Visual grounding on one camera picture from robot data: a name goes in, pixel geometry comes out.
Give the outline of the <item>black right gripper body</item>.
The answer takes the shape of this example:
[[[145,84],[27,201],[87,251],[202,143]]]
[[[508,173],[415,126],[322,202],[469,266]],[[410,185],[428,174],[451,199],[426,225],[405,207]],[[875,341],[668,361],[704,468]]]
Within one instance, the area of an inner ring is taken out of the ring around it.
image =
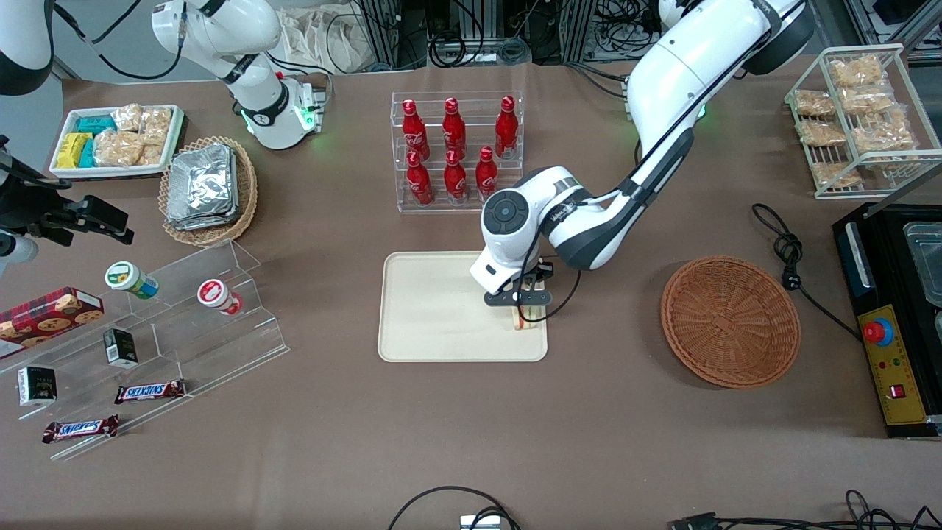
[[[43,223],[48,214],[62,212],[64,205],[71,202],[61,197],[60,191],[68,190],[72,185],[71,182],[60,179],[40,179],[35,183],[13,174],[3,174],[2,231],[20,236],[31,235],[35,238],[73,238],[73,233],[67,229]]]

